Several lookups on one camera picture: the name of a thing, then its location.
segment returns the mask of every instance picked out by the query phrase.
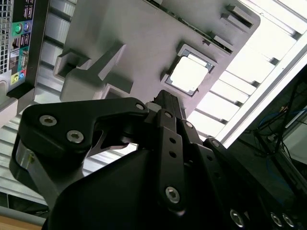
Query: black metal bracket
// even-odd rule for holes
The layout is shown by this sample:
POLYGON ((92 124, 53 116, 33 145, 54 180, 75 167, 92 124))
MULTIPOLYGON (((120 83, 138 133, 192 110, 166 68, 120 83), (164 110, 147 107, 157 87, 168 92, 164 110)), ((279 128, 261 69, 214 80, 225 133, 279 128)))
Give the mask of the black metal bracket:
POLYGON ((124 98, 24 111, 10 168, 51 207, 46 229, 296 229, 220 142, 202 143, 178 99, 160 92, 156 102, 156 110, 124 98), (87 156, 128 143, 138 150, 80 175, 87 156))

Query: blue cable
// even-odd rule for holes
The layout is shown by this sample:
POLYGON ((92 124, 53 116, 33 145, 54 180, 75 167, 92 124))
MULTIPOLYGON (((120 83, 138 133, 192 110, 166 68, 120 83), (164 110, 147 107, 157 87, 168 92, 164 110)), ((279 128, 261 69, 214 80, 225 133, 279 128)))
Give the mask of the blue cable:
MULTIPOLYGON (((293 111, 291 114, 298 114, 298 113, 300 113, 300 112, 302 112, 302 111, 306 112, 306 111, 307 111, 307 108, 306 108, 306 109, 297 110, 297 111, 293 111)), ((263 122, 265 122, 269 117, 271 117, 271 116, 277 116, 278 114, 280 114, 280 112, 278 112, 278 113, 272 113, 272 114, 266 115, 266 116, 260 121, 260 123, 259 123, 259 125, 258 125, 258 128, 259 128, 259 127, 263 124, 263 122)))

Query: black cable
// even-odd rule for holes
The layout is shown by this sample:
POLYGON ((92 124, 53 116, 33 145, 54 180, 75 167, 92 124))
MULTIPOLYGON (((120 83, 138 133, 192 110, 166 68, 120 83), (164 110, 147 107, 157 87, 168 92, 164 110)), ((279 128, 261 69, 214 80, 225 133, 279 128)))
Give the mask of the black cable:
POLYGON ((293 104, 293 101, 294 101, 294 98, 295 98, 295 93, 296 93, 296 90, 297 90, 299 84, 300 84, 300 81, 298 80, 295 83, 294 87, 293 87, 292 94, 291 94, 291 97, 290 97, 290 100, 289 100, 289 104, 288 104, 288 109, 287 109, 287 111, 285 112, 285 115, 284 115, 284 119, 283 119, 283 122, 282 122, 281 130, 279 131, 279 134, 278 134, 277 143, 276 143, 274 152, 278 151, 278 149, 280 147, 280 143, 281 143, 281 141, 283 139, 284 129, 285 129, 285 126, 286 126, 286 124, 288 122, 288 117, 290 115, 290 110, 291 110, 291 107, 292 107, 292 104, 293 104))
MULTIPOLYGON (((252 129, 246 129, 243 134, 253 134, 253 132, 255 131, 256 129, 252 130, 252 129)), ((259 134, 260 136, 269 136, 270 134, 259 134)))
POLYGON ((284 143, 283 141, 282 141, 282 145, 283 145, 283 148, 285 148, 285 149, 287 150, 287 153, 288 153, 288 155, 289 155, 289 158, 290 158, 290 160, 292 161, 292 157, 291 157, 290 151, 289 151, 288 147, 285 145, 285 143, 284 143))
POLYGON ((248 148, 252 149, 255 156, 262 157, 262 158, 264 157, 265 153, 262 150, 258 149, 256 146, 253 146, 252 144, 250 144, 250 143, 248 143, 248 142, 246 142, 246 141, 244 141, 240 138, 238 138, 237 140, 239 142, 241 142, 242 144, 244 144, 245 146, 247 146, 248 148))
POLYGON ((296 122, 299 122, 299 123, 302 123, 302 124, 304 124, 304 125, 307 125, 307 123, 302 122, 302 121, 298 121, 298 120, 296 120, 296 122))
POLYGON ((307 91, 307 88, 302 90, 301 92, 296 92, 296 96, 295 97, 298 97, 298 96, 306 96, 306 94, 303 94, 304 92, 307 91))
MULTIPOLYGON (((275 134, 275 132, 271 129, 270 126, 268 126, 268 128, 269 128, 269 130, 272 132, 272 134, 275 134)), ((282 140, 282 145, 283 145, 283 148, 287 150, 287 153, 288 153, 288 155, 289 155, 289 158, 290 158, 290 160, 292 161, 292 157, 291 157, 290 151, 289 151, 288 147, 286 146, 286 144, 283 142, 283 140, 282 140)))
MULTIPOLYGON (((254 142, 255 142, 256 148, 258 148, 257 139, 256 139, 255 135, 254 135, 254 142)), ((257 157, 262 157, 262 158, 267 157, 267 156, 266 156, 265 154, 263 154, 263 153, 261 153, 261 154, 259 155, 259 154, 257 154, 256 152, 254 152, 254 155, 257 156, 257 157)))

